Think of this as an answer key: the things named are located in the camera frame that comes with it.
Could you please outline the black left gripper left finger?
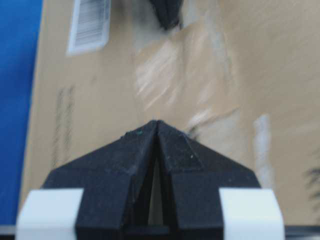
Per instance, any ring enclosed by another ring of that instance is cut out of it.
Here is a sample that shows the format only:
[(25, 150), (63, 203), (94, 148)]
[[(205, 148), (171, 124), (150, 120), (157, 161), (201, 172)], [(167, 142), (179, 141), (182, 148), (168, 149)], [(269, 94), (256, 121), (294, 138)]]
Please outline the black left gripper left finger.
[(157, 123), (52, 170), (43, 189), (82, 188), (79, 240), (121, 240), (128, 226), (148, 224)]

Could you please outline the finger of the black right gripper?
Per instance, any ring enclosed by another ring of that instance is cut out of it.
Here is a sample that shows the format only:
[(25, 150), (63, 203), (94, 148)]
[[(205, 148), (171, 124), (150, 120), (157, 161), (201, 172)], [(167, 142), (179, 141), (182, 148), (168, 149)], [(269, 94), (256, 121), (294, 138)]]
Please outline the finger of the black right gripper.
[(164, 30), (171, 30), (181, 23), (183, 0), (150, 0), (149, 2)]

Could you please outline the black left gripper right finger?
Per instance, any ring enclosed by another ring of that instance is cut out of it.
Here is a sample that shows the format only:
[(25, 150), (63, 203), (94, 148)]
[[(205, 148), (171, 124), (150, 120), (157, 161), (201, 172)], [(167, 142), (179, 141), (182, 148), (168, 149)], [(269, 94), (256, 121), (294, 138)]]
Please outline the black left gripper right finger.
[(157, 121), (163, 221), (175, 240), (221, 240), (220, 188), (260, 188), (248, 167)]

